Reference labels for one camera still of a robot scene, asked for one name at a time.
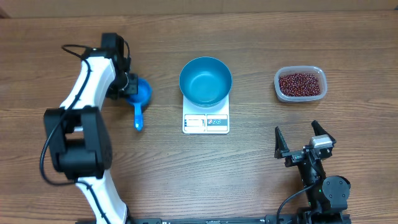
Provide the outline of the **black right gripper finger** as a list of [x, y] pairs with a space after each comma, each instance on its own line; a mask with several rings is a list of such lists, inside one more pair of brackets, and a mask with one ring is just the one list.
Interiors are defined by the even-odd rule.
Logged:
[[290, 152], [287, 143], [282, 135], [281, 130], [279, 129], [279, 127], [277, 126], [275, 128], [275, 153], [274, 153], [274, 157], [276, 159], [281, 159], [284, 158], [288, 155], [288, 153]]
[[311, 125], [312, 125], [313, 131], [314, 131], [314, 133], [315, 133], [316, 136], [321, 136], [321, 135], [325, 135], [325, 134], [326, 134], [326, 135], [331, 139], [331, 141], [332, 141], [333, 144], [336, 143], [335, 138], [334, 138], [332, 135], [330, 135], [328, 132], [326, 132], [326, 131], [321, 127], [321, 125], [318, 123], [317, 120], [313, 120], [313, 121], [311, 122]]

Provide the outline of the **blue plastic measuring scoop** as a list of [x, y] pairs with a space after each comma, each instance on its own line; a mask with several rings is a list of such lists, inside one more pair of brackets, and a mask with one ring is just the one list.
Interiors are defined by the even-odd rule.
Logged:
[[144, 108], [149, 104], [152, 96], [152, 87], [143, 78], [138, 78], [137, 94], [129, 95], [126, 101], [134, 107], [134, 128], [142, 131], [144, 127]]

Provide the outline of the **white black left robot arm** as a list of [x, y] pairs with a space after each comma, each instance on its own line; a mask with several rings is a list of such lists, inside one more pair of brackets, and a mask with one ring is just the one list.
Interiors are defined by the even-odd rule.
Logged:
[[45, 174], [49, 152], [54, 169], [67, 178], [63, 185], [75, 185], [83, 192], [95, 223], [132, 223], [111, 177], [113, 152], [101, 109], [106, 98], [136, 95], [138, 77], [130, 72], [128, 43], [116, 33], [104, 33], [100, 47], [84, 46], [83, 50], [76, 54], [81, 70], [72, 91], [59, 108], [44, 113], [47, 139], [40, 155], [40, 174], [49, 185], [57, 185]]

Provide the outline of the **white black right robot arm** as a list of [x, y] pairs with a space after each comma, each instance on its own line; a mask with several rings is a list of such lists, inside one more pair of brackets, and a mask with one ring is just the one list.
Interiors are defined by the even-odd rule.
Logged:
[[[267, 223], [351, 223], [347, 200], [351, 184], [343, 176], [327, 176], [322, 161], [332, 156], [335, 138], [318, 121], [311, 123], [315, 133], [300, 151], [290, 151], [281, 130], [275, 128], [276, 159], [284, 159], [286, 167], [297, 167], [303, 189], [285, 199], [275, 215], [267, 215]], [[298, 208], [295, 214], [282, 215], [283, 207], [296, 196], [305, 193], [308, 206]]]

